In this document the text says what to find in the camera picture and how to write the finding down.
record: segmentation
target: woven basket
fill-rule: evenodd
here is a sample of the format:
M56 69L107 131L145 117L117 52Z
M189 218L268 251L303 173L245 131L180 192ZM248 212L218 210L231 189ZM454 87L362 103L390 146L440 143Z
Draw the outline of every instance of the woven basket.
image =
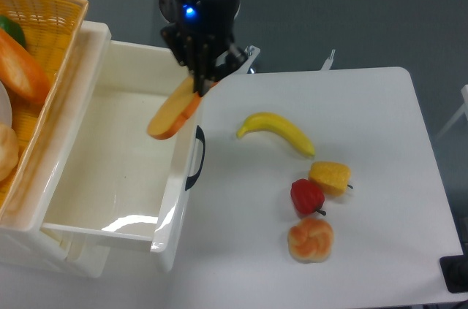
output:
M0 0L0 15L21 25L27 51L48 77L54 79L42 106L30 104L8 91L12 104L12 128L20 144L20 162L10 176L0 182L0 215L28 164L87 10L86 0Z

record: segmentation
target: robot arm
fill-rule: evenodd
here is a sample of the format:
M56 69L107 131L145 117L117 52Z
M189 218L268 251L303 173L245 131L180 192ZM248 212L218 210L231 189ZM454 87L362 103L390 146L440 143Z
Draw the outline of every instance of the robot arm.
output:
M170 21L161 30L162 38L177 62L189 69L194 92L203 96L246 62L233 36L239 0L160 0L160 5Z

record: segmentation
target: toy banana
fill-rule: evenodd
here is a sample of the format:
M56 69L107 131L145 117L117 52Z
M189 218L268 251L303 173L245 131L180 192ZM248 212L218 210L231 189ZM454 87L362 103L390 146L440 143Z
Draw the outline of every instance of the toy banana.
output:
M315 155L312 141L286 118L271 112L258 112L250 115L237 131L240 139L253 131L271 131L286 139L296 150L306 157Z

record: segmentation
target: gray floor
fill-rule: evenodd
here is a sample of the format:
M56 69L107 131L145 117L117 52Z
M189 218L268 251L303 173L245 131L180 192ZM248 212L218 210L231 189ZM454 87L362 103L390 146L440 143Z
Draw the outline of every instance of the gray floor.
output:
M164 46L157 0L89 1L86 19L108 24L114 39ZM431 138L468 83L468 0L241 0L235 35L262 48L261 72L316 70L333 48L335 69L406 68ZM464 122L433 141L457 223L468 216Z

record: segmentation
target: black handle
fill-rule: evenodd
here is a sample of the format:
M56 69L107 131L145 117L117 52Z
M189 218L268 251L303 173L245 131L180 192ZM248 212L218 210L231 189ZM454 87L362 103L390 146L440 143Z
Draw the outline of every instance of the black handle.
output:
M185 191L191 189L193 185L197 182L202 172L203 162L205 161L205 134L203 133L202 128L200 128L199 126L197 126L197 133L195 134L195 139L199 140L203 144L202 160L200 162L198 171L192 176L187 177L187 181L185 182Z

